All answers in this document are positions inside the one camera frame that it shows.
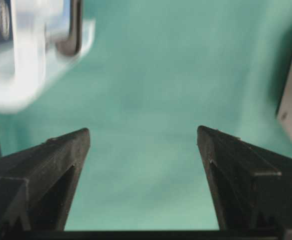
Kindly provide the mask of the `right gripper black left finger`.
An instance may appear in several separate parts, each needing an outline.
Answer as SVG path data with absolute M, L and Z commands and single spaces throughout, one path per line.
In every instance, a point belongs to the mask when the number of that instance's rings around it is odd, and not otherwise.
M 0 158 L 0 235 L 63 231 L 90 149 L 87 128 Z

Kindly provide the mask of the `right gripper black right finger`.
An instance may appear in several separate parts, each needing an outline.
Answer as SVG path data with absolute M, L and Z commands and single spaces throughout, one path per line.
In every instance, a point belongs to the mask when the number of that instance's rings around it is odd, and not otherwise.
M 203 125 L 197 145 L 221 230 L 292 235 L 292 158 Z

